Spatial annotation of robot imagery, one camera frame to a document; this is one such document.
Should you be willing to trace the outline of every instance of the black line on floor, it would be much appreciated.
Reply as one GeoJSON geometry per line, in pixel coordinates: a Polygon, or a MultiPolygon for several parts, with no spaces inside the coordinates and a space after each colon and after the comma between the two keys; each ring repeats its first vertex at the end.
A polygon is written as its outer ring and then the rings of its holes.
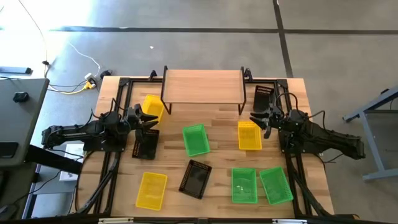
{"type": "Polygon", "coordinates": [[[287,50],[284,24],[282,22],[282,16],[280,14],[278,0],[273,0],[272,2],[274,3],[275,18],[276,18],[276,24],[278,25],[280,48],[282,49],[282,57],[284,59],[286,76],[287,78],[293,78],[292,64],[290,63],[289,51],[287,50]]]}
{"type": "Polygon", "coordinates": [[[160,28],[160,27],[84,27],[63,26],[50,29],[60,32],[187,32],[187,33],[249,33],[276,34],[278,29],[252,28],[160,28]]]}
{"type": "Polygon", "coordinates": [[[324,29],[285,29],[285,34],[344,34],[344,35],[398,35],[398,30],[324,30],[324,29]]]}

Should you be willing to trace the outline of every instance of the yellow basket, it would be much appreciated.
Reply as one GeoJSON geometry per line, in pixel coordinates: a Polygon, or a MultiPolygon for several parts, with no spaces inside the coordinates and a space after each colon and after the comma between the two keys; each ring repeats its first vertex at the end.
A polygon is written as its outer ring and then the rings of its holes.
{"type": "Polygon", "coordinates": [[[261,150],[261,129],[252,121],[238,121],[240,150],[261,150]]]}
{"type": "Polygon", "coordinates": [[[163,115],[164,106],[160,100],[160,96],[147,95],[142,106],[142,111],[145,114],[155,115],[158,118],[155,121],[160,122],[163,115]]]}
{"type": "Polygon", "coordinates": [[[159,211],[162,208],[167,176],[144,172],[139,186],[136,207],[159,211]]]}

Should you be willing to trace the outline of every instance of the wooden platform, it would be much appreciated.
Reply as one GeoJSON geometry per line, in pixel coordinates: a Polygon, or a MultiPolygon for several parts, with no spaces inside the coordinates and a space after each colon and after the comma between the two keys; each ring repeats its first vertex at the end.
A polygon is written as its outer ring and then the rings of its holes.
{"type": "Polygon", "coordinates": [[[165,103],[227,103],[244,101],[240,70],[167,70],[165,103]]]}
{"type": "MultiPolygon", "coordinates": [[[[99,94],[96,114],[109,110],[112,97],[116,96],[119,77],[105,77],[99,94]]],[[[310,113],[303,79],[288,79],[289,90],[298,97],[300,110],[310,113]]],[[[239,116],[236,105],[176,104],[173,113],[164,113],[160,130],[156,159],[144,161],[133,159],[134,133],[129,135],[126,152],[123,153],[114,195],[112,216],[129,217],[228,217],[228,218],[275,218],[293,217],[292,203],[271,206],[268,204],[261,181],[257,181],[259,200],[257,204],[236,204],[231,199],[231,168],[253,167],[260,170],[275,166],[284,169],[285,159],[280,153],[277,131],[269,139],[262,140],[262,150],[238,149],[238,120],[249,120],[256,85],[246,85],[247,100],[243,114],[239,116]],[[185,152],[182,128],[204,124],[211,152],[190,158],[185,152]],[[213,167],[203,199],[199,200],[178,191],[190,159],[213,167]],[[142,174],[156,172],[168,176],[161,211],[135,206],[142,174]]],[[[147,94],[160,95],[161,83],[135,83],[132,89],[131,106],[143,104],[147,94]]],[[[85,163],[80,179],[78,202],[80,206],[98,185],[103,153],[95,152],[85,163]]],[[[323,165],[313,155],[303,155],[303,164],[309,189],[328,212],[333,213],[323,165]]],[[[103,206],[108,193],[105,191],[103,206]]]]}

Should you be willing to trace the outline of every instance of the black basket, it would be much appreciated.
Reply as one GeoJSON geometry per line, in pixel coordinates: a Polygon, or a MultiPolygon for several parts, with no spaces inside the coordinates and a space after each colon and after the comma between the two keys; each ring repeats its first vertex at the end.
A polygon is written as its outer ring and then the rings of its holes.
{"type": "Polygon", "coordinates": [[[197,199],[201,199],[203,193],[205,193],[210,172],[210,166],[190,160],[179,191],[197,199]]]}
{"type": "Polygon", "coordinates": [[[274,89],[264,86],[256,85],[256,90],[254,92],[254,112],[263,112],[269,108],[269,104],[274,101],[274,89]]]}
{"type": "Polygon", "coordinates": [[[159,130],[148,130],[144,134],[144,142],[136,140],[132,157],[138,159],[155,159],[157,140],[159,139],[159,130]]]}

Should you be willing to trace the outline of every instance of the green basket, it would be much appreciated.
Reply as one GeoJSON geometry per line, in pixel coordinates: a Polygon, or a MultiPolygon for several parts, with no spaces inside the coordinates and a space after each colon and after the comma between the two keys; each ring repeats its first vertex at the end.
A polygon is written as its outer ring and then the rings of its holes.
{"type": "Polygon", "coordinates": [[[182,135],[184,136],[185,149],[188,156],[210,152],[209,141],[203,124],[184,127],[182,135]]]}
{"type": "Polygon", "coordinates": [[[257,203],[256,170],[245,168],[232,169],[232,202],[257,203]]]}
{"type": "Polygon", "coordinates": [[[293,200],[292,192],[281,167],[260,171],[260,179],[270,205],[293,200]]]}

